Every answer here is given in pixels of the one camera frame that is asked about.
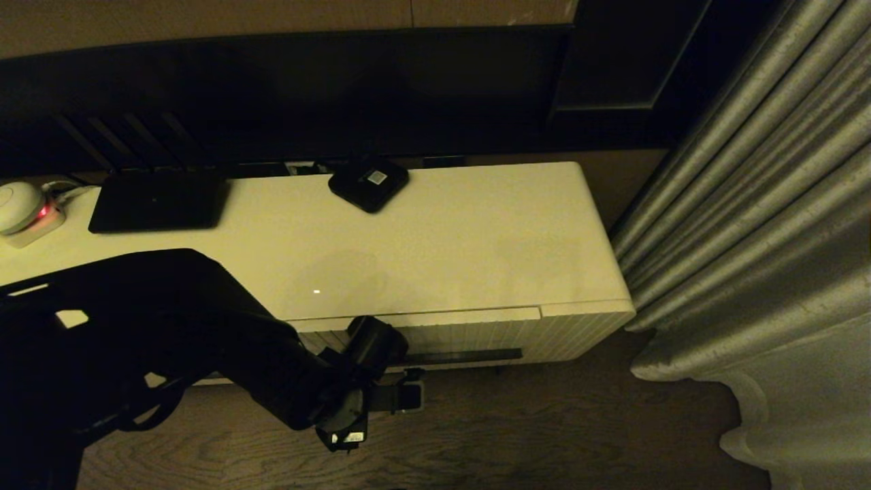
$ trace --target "wooden floor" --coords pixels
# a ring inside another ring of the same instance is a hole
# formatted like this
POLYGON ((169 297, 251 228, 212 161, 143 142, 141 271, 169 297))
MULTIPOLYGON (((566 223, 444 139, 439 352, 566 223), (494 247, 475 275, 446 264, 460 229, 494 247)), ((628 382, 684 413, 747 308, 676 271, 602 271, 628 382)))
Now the wooden floor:
POLYGON ((151 432, 88 448, 80 489, 741 489, 767 473, 718 449, 739 424, 722 385, 629 372, 646 337, 615 333, 563 364, 433 371, 427 409, 380 415, 328 453, 234 386, 193 388, 151 432))

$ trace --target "robotic arm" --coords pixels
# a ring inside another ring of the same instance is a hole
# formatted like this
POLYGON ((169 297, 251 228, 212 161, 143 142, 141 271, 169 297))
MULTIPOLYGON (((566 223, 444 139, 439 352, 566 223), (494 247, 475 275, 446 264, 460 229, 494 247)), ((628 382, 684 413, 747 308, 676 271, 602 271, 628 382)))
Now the robotic arm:
POLYGON ((190 249, 121 255, 0 287, 0 487, 72 489, 83 450, 159 425, 214 371, 330 451, 366 439, 368 412, 422 406, 402 334, 371 316, 344 352, 306 350, 218 263, 190 249), (70 328, 58 312, 82 311, 70 328), (159 379, 158 385, 148 379, 159 379), (148 412, 151 415, 141 419, 148 412))

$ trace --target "gray curtain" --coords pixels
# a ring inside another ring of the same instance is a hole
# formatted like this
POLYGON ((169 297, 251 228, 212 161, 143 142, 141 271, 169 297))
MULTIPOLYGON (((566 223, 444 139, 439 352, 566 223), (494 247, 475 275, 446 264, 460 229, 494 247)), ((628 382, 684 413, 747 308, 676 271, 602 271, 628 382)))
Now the gray curtain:
POLYGON ((613 234, 638 309, 626 328, 657 331, 632 371, 712 379, 867 330, 869 198, 871 2, 783 2, 613 234))

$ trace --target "curtain fold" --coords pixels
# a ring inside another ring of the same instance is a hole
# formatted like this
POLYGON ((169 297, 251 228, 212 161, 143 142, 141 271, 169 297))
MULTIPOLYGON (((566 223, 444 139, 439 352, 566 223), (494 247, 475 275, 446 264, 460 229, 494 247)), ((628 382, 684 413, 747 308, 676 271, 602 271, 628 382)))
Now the curtain fold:
POLYGON ((783 2, 699 121, 612 237, 657 331, 632 372, 732 387, 721 447, 775 489, 865 485, 871 2, 783 2))

